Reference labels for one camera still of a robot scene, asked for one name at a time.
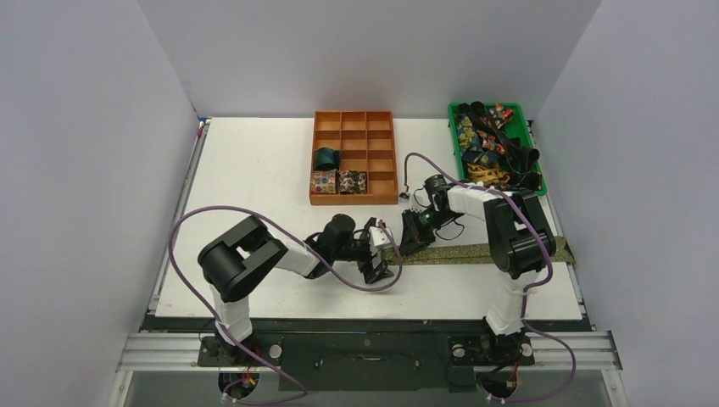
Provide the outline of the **olive floral patterned tie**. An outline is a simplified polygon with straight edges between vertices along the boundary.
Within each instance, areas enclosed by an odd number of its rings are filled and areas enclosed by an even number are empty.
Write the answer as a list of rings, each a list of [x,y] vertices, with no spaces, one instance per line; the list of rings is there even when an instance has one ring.
[[[566,239],[557,236],[555,243],[556,252],[551,257],[552,262],[575,264],[576,259],[572,255]],[[429,247],[403,257],[404,265],[488,265],[492,263],[487,243]]]

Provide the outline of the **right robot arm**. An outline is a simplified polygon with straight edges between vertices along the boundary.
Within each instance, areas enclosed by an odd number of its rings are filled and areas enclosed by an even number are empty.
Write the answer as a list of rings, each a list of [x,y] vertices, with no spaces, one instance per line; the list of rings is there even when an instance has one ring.
[[[499,282],[482,320],[476,352],[487,365],[508,365],[527,357],[524,322],[529,287],[556,251],[555,236],[537,195],[451,186],[442,176],[428,178],[424,188],[429,205],[402,213],[400,254],[406,257],[428,248],[442,227],[464,215],[483,220]]]

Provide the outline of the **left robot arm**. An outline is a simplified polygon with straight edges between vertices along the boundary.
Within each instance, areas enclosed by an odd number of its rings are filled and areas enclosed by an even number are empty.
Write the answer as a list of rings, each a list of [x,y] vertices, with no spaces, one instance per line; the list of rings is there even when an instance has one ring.
[[[233,365],[252,356],[249,295],[272,270],[315,280],[329,273],[336,262],[354,262],[365,284],[370,285],[393,276],[382,254],[392,247],[390,228],[377,218],[357,229],[350,216],[334,215],[322,231],[290,245],[275,238],[260,218],[250,215],[198,255],[219,316],[215,338],[220,354]]]

